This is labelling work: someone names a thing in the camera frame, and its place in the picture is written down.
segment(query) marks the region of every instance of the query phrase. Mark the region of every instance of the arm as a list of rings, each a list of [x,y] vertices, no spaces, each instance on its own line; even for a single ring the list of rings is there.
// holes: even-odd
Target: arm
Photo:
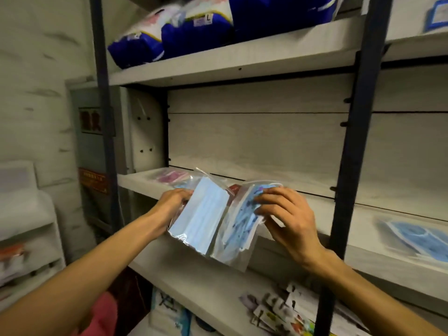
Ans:
[[[344,301],[377,336],[443,336],[444,332],[384,293],[319,242],[314,213],[297,192],[277,187],[257,198],[257,214],[266,216],[266,227],[292,258]],[[280,227],[271,215],[281,220]]]
[[[165,192],[145,215],[109,237],[0,314],[3,336],[64,336],[149,242],[167,229],[191,192]]]

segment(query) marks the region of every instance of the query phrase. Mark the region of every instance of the pink cloth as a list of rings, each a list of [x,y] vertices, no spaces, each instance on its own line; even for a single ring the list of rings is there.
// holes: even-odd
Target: pink cloth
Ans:
[[[112,294],[103,293],[94,303],[90,325],[79,334],[78,331],[71,336],[113,336],[116,320],[118,318],[118,305]]]

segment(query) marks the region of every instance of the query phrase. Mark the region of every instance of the right hand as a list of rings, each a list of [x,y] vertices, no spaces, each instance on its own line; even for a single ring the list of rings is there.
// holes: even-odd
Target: right hand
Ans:
[[[272,237],[297,263],[318,275],[328,250],[319,241],[314,212],[305,197],[287,187],[272,187],[255,201],[261,204],[255,213],[266,217],[265,225]],[[271,216],[282,221],[284,227]]]

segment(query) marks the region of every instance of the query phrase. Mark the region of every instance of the left hand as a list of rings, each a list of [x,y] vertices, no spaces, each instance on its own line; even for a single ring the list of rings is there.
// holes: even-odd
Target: left hand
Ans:
[[[162,194],[157,204],[146,214],[138,218],[146,220],[151,228],[151,237],[156,239],[166,230],[171,219],[185,200],[189,200],[193,194],[192,190],[174,189]]]

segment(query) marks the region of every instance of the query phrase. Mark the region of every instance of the black metal upright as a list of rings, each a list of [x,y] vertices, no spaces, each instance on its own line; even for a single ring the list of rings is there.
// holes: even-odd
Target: black metal upright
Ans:
[[[341,259],[344,259],[347,248],[392,1],[370,0],[357,61],[357,74],[339,166],[335,211],[329,240],[329,248]],[[328,336],[330,333],[335,300],[330,289],[324,287],[320,294],[315,336]]]
[[[110,195],[110,221],[112,232],[122,227],[120,220],[120,202],[116,177],[114,133],[115,120],[110,101],[108,63],[106,60],[106,42],[104,37],[103,9],[101,0],[90,0],[93,44],[95,50],[96,76],[98,80],[99,105],[101,107],[101,125],[103,131],[106,176]]]

